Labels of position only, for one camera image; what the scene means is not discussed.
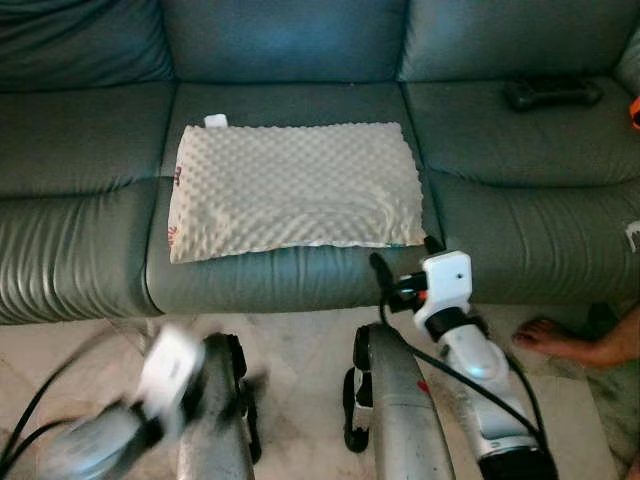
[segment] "sofa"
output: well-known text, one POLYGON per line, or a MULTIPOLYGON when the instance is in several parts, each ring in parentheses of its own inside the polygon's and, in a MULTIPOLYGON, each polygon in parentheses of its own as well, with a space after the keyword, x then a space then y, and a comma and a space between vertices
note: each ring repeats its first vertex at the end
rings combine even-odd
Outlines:
MULTIPOLYGON (((27 0, 0 6, 0 323, 377 302, 370 248, 171 264, 186 125, 399 122, 474 300, 637 298, 639 0, 27 0), (595 105, 515 112, 505 80, 595 105)), ((397 273, 422 247, 381 250, 397 273)))

